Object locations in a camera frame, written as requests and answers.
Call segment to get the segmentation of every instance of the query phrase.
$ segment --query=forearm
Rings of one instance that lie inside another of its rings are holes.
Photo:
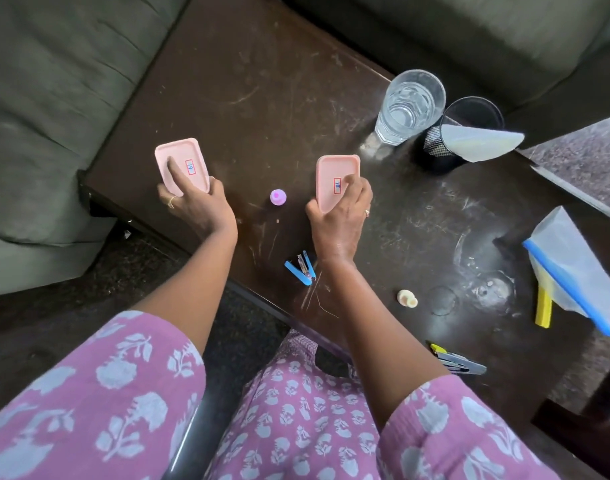
[[[343,331],[369,409],[382,429],[414,389],[449,372],[396,320],[353,263],[324,266],[341,306]]]
[[[236,237],[211,234],[178,273],[133,308],[171,322],[202,354],[221,302]]]

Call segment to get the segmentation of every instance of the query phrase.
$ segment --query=purple fabric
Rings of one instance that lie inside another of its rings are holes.
[[[379,437],[358,380],[320,371],[315,352],[290,332],[247,385],[206,478],[557,478],[455,376],[409,395]],[[0,480],[157,480],[204,391],[179,330],[123,312],[0,412]]]

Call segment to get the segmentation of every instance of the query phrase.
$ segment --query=clear glass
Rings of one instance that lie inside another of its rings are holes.
[[[434,74],[408,70],[389,84],[378,120],[376,135],[398,145],[433,125],[445,109],[445,88]]]

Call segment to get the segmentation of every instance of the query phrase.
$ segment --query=person's right hand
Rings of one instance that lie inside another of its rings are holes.
[[[362,224],[369,215],[373,193],[367,179],[347,175],[343,180],[347,188],[332,210],[323,214],[316,199],[309,201],[305,208],[311,222],[316,256],[323,263],[353,262]]]
[[[183,196],[178,197],[169,192],[164,184],[158,184],[158,196],[161,202],[169,207],[169,212],[187,222],[202,239],[218,232],[231,237],[236,242],[238,238],[236,217],[225,198],[221,181],[210,177],[210,192],[205,193],[191,183],[173,159],[167,161],[167,168],[174,182],[183,192]]]

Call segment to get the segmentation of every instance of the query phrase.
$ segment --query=floor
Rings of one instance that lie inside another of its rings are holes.
[[[610,205],[610,120],[527,154]],[[140,233],[126,239],[127,229],[123,225],[114,229],[97,262],[81,278],[0,296],[0,408],[185,262],[185,256]],[[235,411],[240,390],[274,354],[287,331],[271,315],[226,290],[205,351],[210,371],[206,407],[194,420],[186,447],[166,478],[202,477]],[[329,373],[346,374],[346,366],[324,351],[319,350],[316,361]],[[580,410],[609,368],[610,339],[595,335],[551,398]],[[601,478],[536,428],[523,439],[561,478]]]

